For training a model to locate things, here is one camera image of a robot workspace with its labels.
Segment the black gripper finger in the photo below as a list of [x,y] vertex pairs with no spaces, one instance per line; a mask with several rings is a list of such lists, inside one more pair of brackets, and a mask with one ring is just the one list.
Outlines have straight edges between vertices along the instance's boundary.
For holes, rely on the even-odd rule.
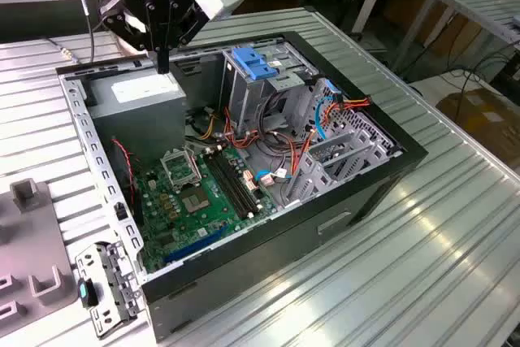
[[163,0],[162,5],[162,74],[166,74],[170,71],[170,52],[186,46],[208,22],[208,17],[194,0]]
[[127,11],[121,0],[105,0],[99,7],[102,26],[114,33],[126,47],[146,52],[158,74],[163,74],[163,45],[154,42],[150,29]]

